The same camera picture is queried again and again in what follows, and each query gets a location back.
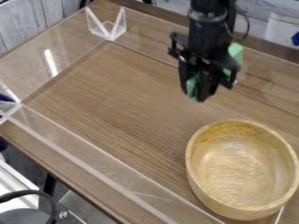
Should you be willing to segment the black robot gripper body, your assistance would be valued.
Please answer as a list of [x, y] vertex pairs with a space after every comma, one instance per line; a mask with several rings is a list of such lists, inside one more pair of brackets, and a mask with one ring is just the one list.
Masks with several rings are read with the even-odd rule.
[[188, 33], [170, 33], [168, 54], [196, 70], [204, 63], [220, 59], [231, 45], [235, 21], [236, 13], [222, 13], [203, 20], [190, 18]]

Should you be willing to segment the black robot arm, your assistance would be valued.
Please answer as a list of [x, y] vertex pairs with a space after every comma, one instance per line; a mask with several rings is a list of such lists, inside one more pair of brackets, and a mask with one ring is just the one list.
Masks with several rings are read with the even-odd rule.
[[219, 85], [234, 88], [242, 46], [232, 43], [235, 0], [191, 0], [188, 33], [170, 33], [168, 54], [179, 60], [182, 91], [196, 102], [215, 95]]

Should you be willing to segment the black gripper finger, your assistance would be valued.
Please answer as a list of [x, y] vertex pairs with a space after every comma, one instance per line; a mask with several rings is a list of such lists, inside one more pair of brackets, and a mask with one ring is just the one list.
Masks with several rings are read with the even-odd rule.
[[215, 95], [219, 84], [220, 78], [215, 69], [199, 71], [195, 88], [195, 98], [198, 102], [204, 102], [212, 95]]
[[184, 61], [179, 61], [179, 76], [182, 91], [188, 96], [195, 96], [198, 82], [199, 82], [199, 72], [188, 65]]

